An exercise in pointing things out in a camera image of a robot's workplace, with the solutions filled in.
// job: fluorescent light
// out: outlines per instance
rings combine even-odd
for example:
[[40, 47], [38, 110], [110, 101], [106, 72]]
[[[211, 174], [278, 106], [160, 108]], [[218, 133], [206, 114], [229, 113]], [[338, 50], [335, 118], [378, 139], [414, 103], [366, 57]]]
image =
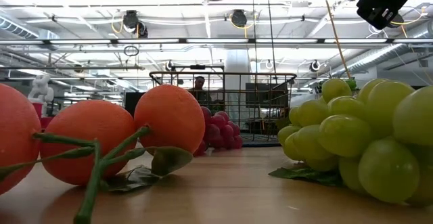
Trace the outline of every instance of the fluorescent light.
[[395, 39], [394, 43], [433, 43], [433, 39]]
[[187, 39], [187, 43], [247, 43], [248, 39]]
[[9, 40], [9, 41], [0, 41], [0, 45], [42, 45], [43, 41], [38, 40]]
[[74, 85], [74, 87], [76, 87], [77, 89], [82, 89], [85, 91], [96, 91], [98, 89], [90, 87], [90, 86], [86, 86], [86, 85]]
[[[386, 39], [338, 39], [340, 43], [385, 43]], [[335, 39], [326, 39], [325, 43], [337, 43]]]
[[119, 43], [138, 44], [138, 43], [178, 43], [178, 39], [120, 39]]
[[316, 43], [317, 39], [257, 39], [257, 43]]
[[51, 40], [51, 44], [110, 44], [110, 40]]

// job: leaf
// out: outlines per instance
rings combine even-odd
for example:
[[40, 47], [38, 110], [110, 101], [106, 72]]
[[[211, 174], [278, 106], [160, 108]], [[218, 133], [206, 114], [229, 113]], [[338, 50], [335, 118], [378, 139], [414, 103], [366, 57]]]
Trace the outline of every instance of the leaf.
[[343, 180], [338, 171], [320, 172], [309, 167], [298, 169], [279, 168], [272, 173], [272, 177], [284, 179], [303, 180], [318, 183], [324, 186], [343, 187]]
[[158, 176], [179, 170], [193, 159], [193, 155], [188, 151], [172, 146], [147, 147], [146, 150], [154, 155], [152, 173]]
[[131, 192], [155, 184], [160, 178], [145, 166], [137, 166], [131, 171], [119, 173], [102, 182], [104, 189], [109, 192]]

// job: yellow cable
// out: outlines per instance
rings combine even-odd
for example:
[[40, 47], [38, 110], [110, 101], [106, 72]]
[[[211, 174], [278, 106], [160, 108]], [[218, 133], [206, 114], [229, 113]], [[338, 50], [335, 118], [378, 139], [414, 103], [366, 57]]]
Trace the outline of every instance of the yellow cable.
[[111, 29], [117, 34], [122, 32], [122, 30], [123, 30], [123, 16], [122, 16], [122, 23], [120, 24], [120, 30], [116, 30], [114, 28], [114, 16], [113, 16], [113, 20], [111, 21]]
[[[405, 37], [406, 37], [406, 39], [407, 39], [408, 36], [407, 36], [406, 30], [405, 30], [405, 27], [404, 27], [403, 25], [401, 26], [401, 30], [403, 30], [403, 34], [405, 35]], [[426, 74], [428, 80], [429, 80], [430, 82], [433, 83], [433, 79], [430, 77], [430, 75], [428, 75], [426, 69], [421, 65], [421, 62], [419, 61], [419, 59], [417, 59], [417, 61], [418, 61], [418, 63], [419, 63], [419, 66], [420, 66], [421, 69], [423, 70], [423, 72]]]
[[336, 25], [334, 24], [334, 19], [332, 18], [331, 7], [329, 6], [329, 2], [327, 0], [325, 0], [325, 2], [326, 2], [326, 7], [327, 7], [327, 12], [329, 14], [329, 18], [331, 19], [332, 30], [334, 31], [334, 36], [336, 38], [338, 52], [340, 52], [341, 61], [343, 62], [343, 66], [344, 66], [344, 69], [346, 70], [347, 77], [351, 78], [349, 69], [347, 68], [347, 65], [346, 65], [346, 60], [344, 59], [344, 56], [343, 56], [343, 51], [341, 50], [340, 41], [338, 40]]

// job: ceiling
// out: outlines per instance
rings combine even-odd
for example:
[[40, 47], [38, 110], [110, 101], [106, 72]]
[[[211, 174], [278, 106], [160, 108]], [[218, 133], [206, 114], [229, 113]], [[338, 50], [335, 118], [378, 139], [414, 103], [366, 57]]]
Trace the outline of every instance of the ceiling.
[[[398, 37], [401, 28], [385, 28], [383, 32], [375, 30], [357, 15], [357, 0], [328, 0], [332, 6], [336, 32], [340, 38], [374, 39]], [[400, 15], [407, 30], [427, 22], [431, 18], [433, 0], [409, 0]], [[235, 9], [242, 9], [250, 28], [236, 28], [230, 22], [230, 15]], [[29, 30], [49, 30], [60, 39], [115, 39], [135, 38], [125, 29], [118, 32], [122, 16], [127, 10], [137, 10], [138, 16], [145, 23], [149, 39], [160, 38], [219, 38], [219, 39], [259, 39], [269, 38], [333, 38], [334, 32], [327, 20], [325, 0], [224, 0], [209, 2], [206, 0], [0, 0], [0, 16], [12, 17]], [[0, 39], [21, 39], [10, 32], [1, 30]], [[41, 49], [36, 46], [7, 45], [18, 53], [48, 64], [55, 60], [56, 66], [122, 66], [139, 65], [142, 70], [111, 70], [107, 76], [147, 76], [148, 72], [164, 70], [168, 61], [176, 65], [223, 64], [227, 46], [197, 46], [188, 44], [140, 45], [140, 54], [128, 57], [124, 46], [107, 47], [106, 45], [63, 45], [56, 51]], [[248, 48], [250, 61], [260, 64], [261, 72], [293, 72], [298, 76], [311, 76], [309, 64], [317, 60], [329, 66], [320, 72], [332, 71], [341, 65], [341, 58], [336, 46], [327, 47], [270, 47]], [[346, 60], [367, 51], [365, 47], [343, 49]], [[404, 55], [410, 60], [415, 53]], [[8, 57], [0, 62], [7, 63]], [[267, 68], [268, 60], [274, 61], [276, 68]], [[390, 60], [380, 64], [380, 70], [400, 60]], [[393, 72], [424, 72], [417, 63], [400, 66]], [[86, 76], [96, 76], [85, 72]], [[73, 71], [64, 71], [63, 75], [84, 76]], [[134, 87], [142, 89], [142, 83], [130, 81]], [[106, 84], [97, 82], [99, 88]]]

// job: duct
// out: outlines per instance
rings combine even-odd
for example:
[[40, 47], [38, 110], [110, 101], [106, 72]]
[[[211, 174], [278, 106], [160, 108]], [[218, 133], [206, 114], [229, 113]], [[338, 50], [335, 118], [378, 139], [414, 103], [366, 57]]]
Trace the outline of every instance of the duct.
[[[411, 30], [407, 31], [407, 36], [412, 38], [433, 38], [433, 20], [427, 21]], [[398, 38], [404, 39], [404, 35], [400, 35]], [[381, 49], [371, 49], [365, 53], [347, 61], [348, 69], [350, 73], [355, 74], [357, 72], [366, 70], [372, 66], [377, 66], [382, 62], [396, 58], [398, 55], [404, 55], [410, 52], [409, 44], [400, 43], [397, 45], [389, 45]], [[332, 73], [332, 76], [341, 76], [345, 73], [343, 65], [336, 68], [336, 71]]]

